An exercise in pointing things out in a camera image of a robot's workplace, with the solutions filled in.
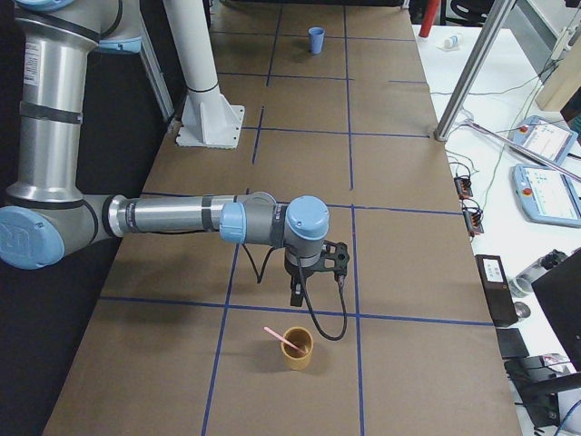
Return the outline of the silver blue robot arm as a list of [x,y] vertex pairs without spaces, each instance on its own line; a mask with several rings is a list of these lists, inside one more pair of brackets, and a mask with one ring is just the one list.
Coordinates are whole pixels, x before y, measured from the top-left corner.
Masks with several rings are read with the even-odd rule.
[[35,270],[130,233],[218,233],[242,246],[283,249],[291,304],[325,268],[330,214],[317,197],[287,205],[268,193],[129,199],[85,195],[76,185],[88,55],[142,47],[136,1],[18,1],[25,32],[18,177],[1,210],[1,258]]

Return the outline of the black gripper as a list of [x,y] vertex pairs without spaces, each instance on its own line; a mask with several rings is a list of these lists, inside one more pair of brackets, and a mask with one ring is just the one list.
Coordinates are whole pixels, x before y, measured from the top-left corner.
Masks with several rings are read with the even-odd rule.
[[307,258],[297,257],[291,253],[285,254],[284,267],[290,275],[290,305],[302,306],[303,291],[306,288],[307,278],[313,274],[310,269],[318,262],[316,256]]

